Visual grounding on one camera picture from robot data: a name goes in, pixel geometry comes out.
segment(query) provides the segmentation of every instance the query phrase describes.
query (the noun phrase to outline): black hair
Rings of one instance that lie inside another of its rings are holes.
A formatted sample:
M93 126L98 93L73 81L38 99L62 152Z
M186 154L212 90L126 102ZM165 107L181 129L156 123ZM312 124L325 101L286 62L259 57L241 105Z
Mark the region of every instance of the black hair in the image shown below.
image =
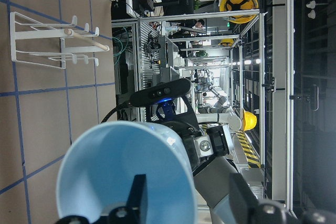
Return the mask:
M197 22L200 22L200 23L202 24L202 26L205 25L205 22L204 22L204 20L202 20L202 19L199 19Z

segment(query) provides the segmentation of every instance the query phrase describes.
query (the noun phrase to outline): hazard tape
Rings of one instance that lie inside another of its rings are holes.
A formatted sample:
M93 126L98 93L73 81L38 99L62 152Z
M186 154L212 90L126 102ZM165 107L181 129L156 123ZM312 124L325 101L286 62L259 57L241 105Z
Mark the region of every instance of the hazard tape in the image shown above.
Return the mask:
M256 152L254 151L251 143L247 140L243 131L236 132L239 139L239 143L243 148L244 154L247 159L249 168L260 168L260 160Z

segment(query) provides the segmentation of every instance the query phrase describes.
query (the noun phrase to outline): floor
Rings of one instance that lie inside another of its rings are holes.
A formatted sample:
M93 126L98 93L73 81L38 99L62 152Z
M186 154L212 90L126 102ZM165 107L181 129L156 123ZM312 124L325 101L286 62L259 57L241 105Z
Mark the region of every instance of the floor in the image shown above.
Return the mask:
M61 160L76 138L115 106L112 52L67 69L12 63L9 13L41 22L98 26L96 40L112 48L109 0L0 0L0 220L3 224L54 223ZM43 42L43 49L55 45Z

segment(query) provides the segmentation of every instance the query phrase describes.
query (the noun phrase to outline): yellow hard hat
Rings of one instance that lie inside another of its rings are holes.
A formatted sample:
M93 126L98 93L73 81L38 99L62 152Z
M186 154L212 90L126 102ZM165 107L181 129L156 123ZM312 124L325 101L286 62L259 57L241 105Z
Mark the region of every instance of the yellow hard hat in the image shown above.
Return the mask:
M223 47L230 47L232 46L234 40L233 39L222 39L219 43L220 46Z
M257 117L251 112L244 110L243 130L252 130L257 125Z
M227 10L250 10L259 8L257 0L221 0L219 11ZM243 15L230 17L229 21L236 24L243 24L251 21L255 15Z

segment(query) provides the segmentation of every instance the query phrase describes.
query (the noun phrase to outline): warning stripe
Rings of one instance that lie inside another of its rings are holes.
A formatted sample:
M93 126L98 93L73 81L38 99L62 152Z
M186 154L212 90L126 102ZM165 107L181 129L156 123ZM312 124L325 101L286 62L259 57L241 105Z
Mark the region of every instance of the warning stripe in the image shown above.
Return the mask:
M243 148L249 168L260 168L260 160L255 153L251 143L247 140L243 131L236 132L240 145Z

